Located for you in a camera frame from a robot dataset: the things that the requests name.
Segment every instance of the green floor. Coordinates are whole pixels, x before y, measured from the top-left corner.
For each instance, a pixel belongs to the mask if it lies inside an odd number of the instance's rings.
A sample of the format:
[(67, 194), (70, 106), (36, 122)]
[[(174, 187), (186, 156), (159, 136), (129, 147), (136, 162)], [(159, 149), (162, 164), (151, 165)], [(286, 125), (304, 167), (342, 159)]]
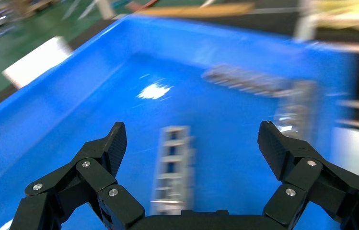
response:
[[(91, 1), (81, 0), (74, 13), (65, 20), (62, 20), (62, 17), (73, 0), (64, 0), (31, 18), (13, 23), (15, 28), (0, 36), (0, 91), (10, 84), (1, 74), (8, 66), (50, 38), (62, 36), (70, 41), (101, 19), (97, 8), (95, 8), (85, 18), (77, 20)], [(156, 6), (199, 5), (202, 2), (204, 0), (161, 0)], [(129, 13), (129, 11), (120, 8), (117, 9), (117, 13)]]

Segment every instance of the silver metal part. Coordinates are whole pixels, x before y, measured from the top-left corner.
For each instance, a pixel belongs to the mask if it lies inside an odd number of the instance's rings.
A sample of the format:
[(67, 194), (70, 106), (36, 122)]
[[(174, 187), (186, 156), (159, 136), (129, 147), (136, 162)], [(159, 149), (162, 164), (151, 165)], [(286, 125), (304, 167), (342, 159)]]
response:
[(34, 191), (40, 190), (41, 188), (42, 188), (42, 184), (35, 184), (35, 185), (33, 186), (33, 190), (34, 190)]
[(194, 150), (188, 126), (162, 129), (153, 215), (180, 215), (193, 206)]
[(316, 82), (288, 80), (229, 65), (214, 66), (202, 78), (230, 89), (279, 98), (274, 124), (287, 137), (311, 142), (318, 99)]
[(315, 163), (314, 161), (307, 161), (307, 163), (308, 163), (308, 165), (310, 165), (310, 166), (315, 166), (315, 165), (316, 165), (316, 163)]
[(287, 137), (311, 142), (316, 105), (317, 83), (297, 80), (288, 96), (280, 100), (274, 124)]
[(82, 166), (83, 167), (88, 167), (90, 165), (90, 162), (89, 161), (85, 161), (84, 163), (82, 163)]
[(287, 188), (287, 190), (285, 192), (290, 196), (295, 196), (296, 195), (295, 190), (293, 190), (292, 188)]
[(284, 97), (290, 87), (290, 81), (284, 78), (229, 65), (214, 66), (202, 78), (230, 89), (265, 97)]
[(110, 189), (109, 191), (109, 196), (116, 196), (118, 194), (118, 190), (117, 189)]

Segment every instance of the blue plastic bin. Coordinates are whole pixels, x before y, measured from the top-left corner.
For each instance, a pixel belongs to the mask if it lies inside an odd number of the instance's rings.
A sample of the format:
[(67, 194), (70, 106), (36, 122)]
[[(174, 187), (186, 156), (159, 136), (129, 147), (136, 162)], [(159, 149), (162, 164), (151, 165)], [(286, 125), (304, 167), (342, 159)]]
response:
[[(194, 210), (261, 214), (280, 182), (258, 149), (257, 134), (278, 102), (208, 83), (202, 73), (225, 63), (318, 81), (323, 96), (312, 144), (330, 160), (332, 128), (343, 113), (336, 101), (352, 91), (353, 61), (286, 37), (121, 19), (0, 104), (0, 227), (12, 219), (25, 186), (69, 162), (84, 142), (104, 137), (115, 121), (126, 124), (128, 138), (117, 179), (147, 212), (160, 129), (187, 125), (196, 149)], [(309, 205), (297, 229), (336, 226)], [(84, 205), (63, 229), (98, 230), (102, 224)]]

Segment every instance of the metal screw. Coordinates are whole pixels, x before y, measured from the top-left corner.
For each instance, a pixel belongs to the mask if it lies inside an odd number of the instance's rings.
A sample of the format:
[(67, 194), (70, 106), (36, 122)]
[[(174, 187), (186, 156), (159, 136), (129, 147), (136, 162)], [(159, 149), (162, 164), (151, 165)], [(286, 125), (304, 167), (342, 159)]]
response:
[(118, 190), (117, 190), (117, 189), (111, 189), (111, 190), (109, 191), (109, 196), (115, 196), (115, 195), (117, 195), (117, 193), (118, 193)]
[(308, 161), (307, 163), (308, 163), (308, 165), (310, 165), (310, 166), (315, 166), (315, 165), (316, 165), (316, 163), (315, 163), (314, 161)]
[(85, 161), (85, 162), (82, 164), (83, 167), (88, 167), (89, 165), (90, 165), (90, 162), (89, 162), (89, 161)]
[(286, 192), (290, 196), (295, 196), (296, 195), (295, 190), (293, 190), (292, 188), (287, 188)]
[(39, 190), (40, 188), (42, 188), (42, 184), (35, 184), (35, 185), (33, 186), (33, 190), (34, 190), (34, 191), (37, 191), (37, 190)]

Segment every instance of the wooden board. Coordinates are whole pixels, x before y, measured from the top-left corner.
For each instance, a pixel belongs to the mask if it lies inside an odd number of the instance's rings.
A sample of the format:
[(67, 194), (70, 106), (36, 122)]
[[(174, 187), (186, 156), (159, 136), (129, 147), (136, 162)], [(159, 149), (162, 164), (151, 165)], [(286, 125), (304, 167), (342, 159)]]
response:
[(247, 14), (253, 10), (253, 3), (216, 4), (206, 7), (153, 7), (135, 13), (165, 17), (221, 17)]
[(23, 15), (25, 17), (31, 17), (33, 15), (35, 15), (37, 12), (47, 8), (48, 6), (59, 2), (59, 0), (41, 0), (39, 2), (37, 2), (36, 4), (33, 4), (31, 6), (28, 6), (25, 10), (25, 12), (23, 13)]

